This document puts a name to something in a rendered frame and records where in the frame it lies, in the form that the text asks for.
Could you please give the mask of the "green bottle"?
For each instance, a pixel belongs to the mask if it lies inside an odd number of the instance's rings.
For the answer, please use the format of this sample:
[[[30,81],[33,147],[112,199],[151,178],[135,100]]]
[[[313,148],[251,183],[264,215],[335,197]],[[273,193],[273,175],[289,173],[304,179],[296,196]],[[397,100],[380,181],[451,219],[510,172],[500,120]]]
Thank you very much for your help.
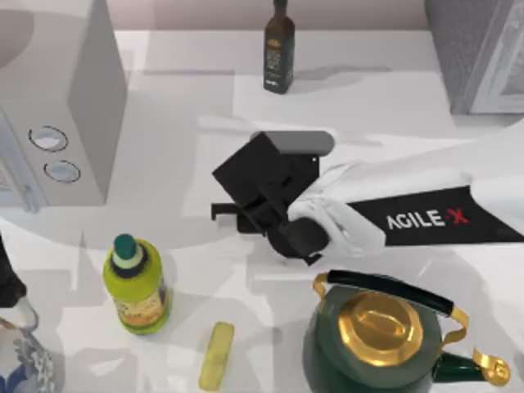
[[[170,292],[160,254],[150,242],[127,233],[115,237],[102,277],[126,330],[144,336],[164,326],[170,312]]]

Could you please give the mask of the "dark olive glass bottle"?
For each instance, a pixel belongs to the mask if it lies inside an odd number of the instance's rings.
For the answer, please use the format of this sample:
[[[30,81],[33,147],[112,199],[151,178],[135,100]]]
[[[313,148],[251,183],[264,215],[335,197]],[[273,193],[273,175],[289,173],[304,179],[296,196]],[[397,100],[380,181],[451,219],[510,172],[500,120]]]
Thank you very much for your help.
[[[264,29],[264,89],[286,94],[293,82],[296,26],[287,14],[288,0],[273,0],[273,16]]]

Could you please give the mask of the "flat yellow bar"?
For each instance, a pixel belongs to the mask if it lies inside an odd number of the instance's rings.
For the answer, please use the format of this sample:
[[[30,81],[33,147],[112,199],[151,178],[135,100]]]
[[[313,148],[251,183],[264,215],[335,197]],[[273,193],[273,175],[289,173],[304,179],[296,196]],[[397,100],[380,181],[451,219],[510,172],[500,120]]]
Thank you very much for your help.
[[[233,344],[235,327],[219,321],[212,329],[198,378],[203,391],[218,391],[222,385]]]

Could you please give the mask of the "small microwave knob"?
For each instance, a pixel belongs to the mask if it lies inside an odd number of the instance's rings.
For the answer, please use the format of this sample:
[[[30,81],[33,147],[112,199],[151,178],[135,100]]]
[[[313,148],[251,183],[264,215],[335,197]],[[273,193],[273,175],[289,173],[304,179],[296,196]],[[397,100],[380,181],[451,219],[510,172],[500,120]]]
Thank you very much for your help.
[[[80,169],[68,160],[59,160],[45,164],[44,173],[58,183],[74,183],[81,177]]]

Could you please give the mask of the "green and gold kettle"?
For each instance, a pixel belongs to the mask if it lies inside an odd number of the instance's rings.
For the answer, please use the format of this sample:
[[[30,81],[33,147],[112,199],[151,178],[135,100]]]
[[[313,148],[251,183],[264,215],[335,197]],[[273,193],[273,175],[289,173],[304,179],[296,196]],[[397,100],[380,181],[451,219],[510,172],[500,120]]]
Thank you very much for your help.
[[[433,292],[381,274],[318,274],[319,297],[302,364],[313,393],[430,393],[434,384],[506,386],[511,368],[478,349],[445,351],[468,333],[469,317]]]

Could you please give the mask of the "pale microwave oven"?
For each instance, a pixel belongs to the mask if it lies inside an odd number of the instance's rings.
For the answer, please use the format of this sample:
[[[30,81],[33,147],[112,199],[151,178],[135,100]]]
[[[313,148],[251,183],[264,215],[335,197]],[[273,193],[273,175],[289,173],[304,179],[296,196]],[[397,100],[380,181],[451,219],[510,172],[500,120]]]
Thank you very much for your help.
[[[103,205],[127,92],[107,0],[0,0],[0,208]],[[67,148],[29,140],[45,125]],[[43,167],[59,160],[80,179],[51,180]]]

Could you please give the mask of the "large microwave knob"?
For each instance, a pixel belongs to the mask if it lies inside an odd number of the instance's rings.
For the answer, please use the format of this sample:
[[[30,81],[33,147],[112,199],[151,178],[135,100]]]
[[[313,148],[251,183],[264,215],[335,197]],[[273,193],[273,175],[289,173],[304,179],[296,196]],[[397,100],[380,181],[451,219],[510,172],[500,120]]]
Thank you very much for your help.
[[[62,131],[48,125],[30,129],[28,138],[37,148],[43,151],[62,151],[69,144],[67,136]]]

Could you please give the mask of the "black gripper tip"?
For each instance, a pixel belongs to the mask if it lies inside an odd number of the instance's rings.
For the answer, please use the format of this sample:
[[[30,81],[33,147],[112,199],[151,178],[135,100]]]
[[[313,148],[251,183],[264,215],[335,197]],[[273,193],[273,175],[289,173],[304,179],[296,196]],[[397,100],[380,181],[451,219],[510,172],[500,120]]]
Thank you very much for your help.
[[[13,270],[0,234],[0,309],[15,307],[26,295],[27,287]]]

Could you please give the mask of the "blue and white vase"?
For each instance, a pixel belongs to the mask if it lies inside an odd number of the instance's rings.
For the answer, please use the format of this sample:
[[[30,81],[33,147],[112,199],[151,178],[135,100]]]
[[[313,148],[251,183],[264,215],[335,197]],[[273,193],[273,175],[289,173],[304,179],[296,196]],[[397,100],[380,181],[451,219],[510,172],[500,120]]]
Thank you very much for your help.
[[[52,357],[34,336],[38,313],[26,296],[15,309],[25,325],[0,317],[0,393],[57,393]]]

